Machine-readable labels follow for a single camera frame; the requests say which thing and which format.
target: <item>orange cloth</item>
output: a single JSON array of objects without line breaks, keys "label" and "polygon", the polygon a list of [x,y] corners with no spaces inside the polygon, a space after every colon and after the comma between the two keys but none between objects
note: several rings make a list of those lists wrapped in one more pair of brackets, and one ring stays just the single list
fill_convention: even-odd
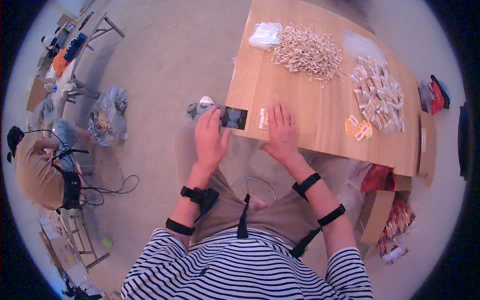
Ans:
[{"label": "orange cloth", "polygon": [[55,210],[63,204],[63,177],[40,147],[43,139],[40,132],[34,132],[27,133],[19,142],[15,154],[16,182],[34,203]]},{"label": "orange cloth", "polygon": [[57,77],[60,77],[63,73],[63,70],[70,64],[68,61],[63,58],[67,54],[67,49],[62,49],[60,52],[53,58],[53,69],[57,71]]}]

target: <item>striped shirt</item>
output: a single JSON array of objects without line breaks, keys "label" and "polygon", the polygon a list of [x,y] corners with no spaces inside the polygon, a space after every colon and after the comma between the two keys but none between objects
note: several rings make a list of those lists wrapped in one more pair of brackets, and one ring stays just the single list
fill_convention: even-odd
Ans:
[{"label": "striped shirt", "polygon": [[347,247],[328,261],[323,280],[269,233],[224,230],[190,247],[156,229],[128,272],[123,299],[373,299],[359,251]]}]

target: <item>black cap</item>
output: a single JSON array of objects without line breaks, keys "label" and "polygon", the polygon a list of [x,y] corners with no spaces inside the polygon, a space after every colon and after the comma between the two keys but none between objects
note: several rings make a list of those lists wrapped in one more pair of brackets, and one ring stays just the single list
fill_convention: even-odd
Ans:
[{"label": "black cap", "polygon": [[15,157],[15,151],[17,151],[18,143],[23,139],[25,133],[20,130],[17,126],[13,126],[7,135],[7,143],[10,148],[11,154],[7,157],[10,159],[9,162],[12,162],[12,156]]}]

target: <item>white shoe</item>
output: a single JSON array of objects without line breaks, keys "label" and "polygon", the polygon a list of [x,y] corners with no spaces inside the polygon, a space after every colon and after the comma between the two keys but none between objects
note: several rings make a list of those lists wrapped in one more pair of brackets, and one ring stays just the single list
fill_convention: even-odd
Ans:
[{"label": "white shoe", "polygon": [[213,101],[209,96],[203,96],[202,99],[200,99],[199,103],[207,103],[207,104],[215,105],[215,101]]}]

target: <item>red bag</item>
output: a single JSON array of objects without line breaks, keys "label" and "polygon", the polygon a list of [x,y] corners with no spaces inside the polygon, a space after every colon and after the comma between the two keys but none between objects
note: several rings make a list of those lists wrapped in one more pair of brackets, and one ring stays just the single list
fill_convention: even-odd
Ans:
[{"label": "red bag", "polygon": [[393,168],[372,165],[361,183],[360,192],[396,190],[396,179]]},{"label": "red bag", "polygon": [[444,108],[445,99],[435,81],[428,84],[428,89],[432,93],[432,115],[434,115]]}]

